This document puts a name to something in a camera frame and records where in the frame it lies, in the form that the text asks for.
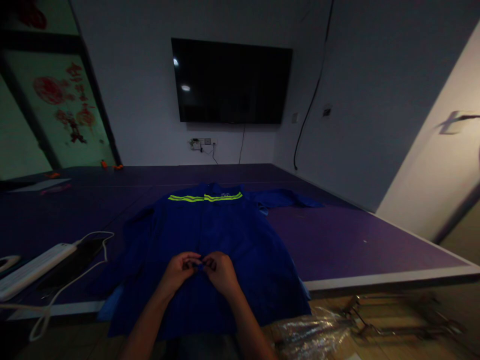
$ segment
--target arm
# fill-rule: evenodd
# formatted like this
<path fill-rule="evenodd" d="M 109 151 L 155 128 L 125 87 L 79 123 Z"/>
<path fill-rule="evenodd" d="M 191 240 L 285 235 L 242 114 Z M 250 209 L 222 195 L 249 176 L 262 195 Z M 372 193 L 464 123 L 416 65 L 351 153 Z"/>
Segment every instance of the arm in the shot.
<path fill-rule="evenodd" d="M 199 258 L 200 255 L 194 252 L 182 252 L 171 258 L 158 287 L 135 323 L 120 360 L 150 358 L 165 310 L 179 287 L 197 271 L 193 264 L 201 264 Z"/>
<path fill-rule="evenodd" d="M 203 269 L 208 278 L 225 296 L 231 307 L 245 359 L 277 359 L 240 288 L 234 266 L 228 255 L 219 251 L 212 252 L 203 259 L 203 262 L 205 263 Z"/>

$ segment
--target yellow reflective stripe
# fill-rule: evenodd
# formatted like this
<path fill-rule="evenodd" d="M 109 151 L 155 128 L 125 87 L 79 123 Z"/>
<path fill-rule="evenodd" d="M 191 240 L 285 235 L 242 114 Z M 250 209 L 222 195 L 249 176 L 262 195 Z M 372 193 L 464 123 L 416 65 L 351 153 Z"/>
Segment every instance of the yellow reflective stripe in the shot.
<path fill-rule="evenodd" d="M 235 196 L 219 196 L 219 197 L 211 197 L 211 196 L 205 194 L 205 200 L 207 200 L 209 202 L 215 202 L 215 201 L 221 201 L 221 200 L 236 200 L 236 199 L 240 199 L 241 197 L 242 197 L 241 192 L 239 192 Z"/>
<path fill-rule="evenodd" d="M 190 196 L 190 195 L 186 195 L 186 196 L 170 195 L 168 197 L 168 200 L 186 201 L 186 202 L 189 202 L 189 203 L 195 203 L 195 202 L 199 202 L 199 201 L 215 202 L 215 201 L 220 201 L 220 200 L 236 200 L 236 199 L 240 199 L 242 196 L 243 195 L 242 195 L 241 192 L 239 192 L 237 195 L 233 195 L 233 196 L 215 196 L 215 197 L 207 195 L 207 194 L 205 194 L 204 197 Z"/>
<path fill-rule="evenodd" d="M 185 199 L 185 198 L 188 198 L 188 199 L 203 199 L 204 197 L 203 196 L 190 196 L 190 195 L 186 195 L 186 196 L 170 195 L 170 198 L 174 198 L 174 199 Z"/>
<path fill-rule="evenodd" d="M 204 201 L 204 198 L 203 198 L 203 197 L 198 197 L 198 198 L 181 197 L 181 198 L 176 198 L 176 197 L 170 196 L 170 197 L 168 198 L 168 200 L 173 200 L 173 201 L 186 201 L 186 202 L 189 202 L 189 203 L 195 203 L 195 202 L 198 202 L 198 201 Z"/>
<path fill-rule="evenodd" d="M 209 199 L 238 199 L 238 198 L 241 198 L 242 197 L 242 193 L 239 192 L 237 195 L 232 195 L 232 196 L 210 196 L 210 195 L 207 195 L 205 194 L 204 195 L 206 198 L 209 198 Z"/>

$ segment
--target wall-mounted tv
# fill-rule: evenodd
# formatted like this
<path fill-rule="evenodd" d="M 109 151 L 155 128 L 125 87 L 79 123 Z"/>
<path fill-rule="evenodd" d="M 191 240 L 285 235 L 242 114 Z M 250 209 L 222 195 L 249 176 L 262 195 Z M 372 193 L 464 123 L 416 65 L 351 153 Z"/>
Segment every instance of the wall-mounted tv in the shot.
<path fill-rule="evenodd" d="M 172 38 L 180 121 L 280 124 L 292 50 Z"/>

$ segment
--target purple table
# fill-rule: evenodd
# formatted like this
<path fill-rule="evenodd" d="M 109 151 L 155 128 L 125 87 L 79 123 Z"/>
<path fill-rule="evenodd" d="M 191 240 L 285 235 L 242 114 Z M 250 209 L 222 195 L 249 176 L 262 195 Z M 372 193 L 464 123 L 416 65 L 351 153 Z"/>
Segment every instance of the purple table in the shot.
<path fill-rule="evenodd" d="M 0 255 L 32 256 L 59 242 L 74 242 L 95 230 L 116 233 L 109 258 L 123 250 L 122 226 L 143 207 L 173 191 L 200 182 L 224 187 L 245 184 L 247 191 L 291 189 L 325 204 L 323 208 L 271 209 L 268 221 L 284 241 L 300 278 L 315 296 L 401 290 L 480 279 L 480 267 L 409 234 L 271 164 L 205 166 L 129 166 L 123 171 L 75 167 L 61 171 L 72 189 L 47 197 L 4 194 L 0 209 Z M 35 175 L 22 180 L 43 180 Z M 95 262 L 101 260 L 99 255 Z M 52 314 L 97 311 L 102 299 L 88 295 L 87 284 L 102 265 L 67 289 Z M 40 305 L 36 292 L 23 302 Z M 20 318 L 28 315 L 17 312 Z"/>

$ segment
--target power cord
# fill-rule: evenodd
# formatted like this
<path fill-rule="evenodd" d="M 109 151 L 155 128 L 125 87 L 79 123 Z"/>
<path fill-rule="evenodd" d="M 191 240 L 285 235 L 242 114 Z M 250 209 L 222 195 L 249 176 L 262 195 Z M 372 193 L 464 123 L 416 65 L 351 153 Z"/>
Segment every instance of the power cord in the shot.
<path fill-rule="evenodd" d="M 327 55 L 327 39 L 329 38 L 330 21 L 332 19 L 332 10 L 334 8 L 334 1 L 335 0 L 331 0 L 331 3 L 330 3 L 330 13 L 328 14 L 328 22 L 326 24 L 325 40 L 323 41 L 323 55 L 321 57 L 320 74 L 318 75 L 318 80 L 316 81 L 315 90 L 313 91 L 313 96 L 311 97 L 310 105 L 308 105 L 308 110 L 306 111 L 305 118 L 303 119 L 303 123 L 301 124 L 300 133 L 298 134 L 298 139 L 296 140 L 295 153 L 293 154 L 293 167 L 295 168 L 295 170 L 299 169 L 297 167 L 296 159 L 297 159 L 297 150 L 299 148 L 300 138 L 302 137 L 302 132 L 304 131 L 304 126 L 305 126 L 305 123 L 307 122 L 307 117 L 309 116 L 310 109 L 312 108 L 312 104 L 314 103 L 315 96 L 317 95 L 317 90 L 319 89 L 320 80 L 322 79 L 322 73 L 324 72 L 325 57 Z"/>
<path fill-rule="evenodd" d="M 213 146 L 213 154 L 212 154 L 212 159 L 213 161 L 215 161 L 215 163 L 218 165 L 219 163 L 217 162 L 217 159 L 215 159 L 215 144 L 212 145 Z"/>
<path fill-rule="evenodd" d="M 219 163 L 217 162 L 217 160 L 215 160 L 215 144 L 212 144 L 211 146 L 213 147 L 213 149 L 210 150 L 210 152 L 206 152 L 206 151 L 204 151 L 204 148 L 200 145 L 200 152 L 205 153 L 207 155 L 210 155 L 211 153 L 213 153 L 211 157 L 212 157 L 213 161 L 216 162 L 216 164 L 218 165 Z"/>
<path fill-rule="evenodd" d="M 240 155 L 238 156 L 238 163 L 240 164 L 240 160 L 242 159 L 242 149 L 244 148 L 244 137 L 245 137 L 245 127 L 247 124 L 243 124 L 243 135 L 241 136 L 241 146 L 240 146 Z"/>
<path fill-rule="evenodd" d="M 93 235 L 93 234 L 109 234 L 110 235 L 109 237 L 103 239 L 103 241 L 101 242 L 101 245 L 103 246 L 103 260 L 97 262 L 95 265 L 93 265 L 91 268 L 89 268 L 83 274 L 81 274 L 77 278 L 73 279 L 67 285 L 65 285 L 60 290 L 58 290 L 57 293 L 55 294 L 55 296 L 51 299 L 50 303 L 47 306 L 29 306 L 29 305 L 21 305 L 21 304 L 0 304 L 0 309 L 21 309 L 21 310 L 30 310 L 30 311 L 43 313 L 40 316 L 40 318 L 38 318 L 37 322 L 35 323 L 35 325 L 33 326 L 33 328 L 30 331 L 30 335 L 28 337 L 28 340 L 30 342 L 34 342 L 34 341 L 40 339 L 47 332 L 47 328 L 49 327 L 49 322 L 50 322 L 50 317 L 51 317 L 50 310 L 52 309 L 52 306 L 55 303 L 55 301 L 57 300 L 57 298 L 59 297 L 59 295 L 66 288 L 68 288 L 70 285 L 72 285 L 77 280 L 81 279 L 86 274 L 88 274 L 90 271 L 95 269 L 98 265 L 107 263 L 109 261 L 108 258 L 107 258 L 106 242 L 107 242 L 108 239 L 111 239 L 115 236 L 114 232 L 111 232 L 111 231 L 93 231 L 93 232 L 88 233 L 84 237 L 82 237 L 80 240 L 74 242 L 72 245 L 74 245 L 74 246 L 80 245 L 86 238 L 88 238 L 90 235 Z M 38 333 L 38 335 L 35 335 L 36 332 L 37 332 L 37 329 L 40 326 L 40 324 L 42 324 L 40 332 Z"/>

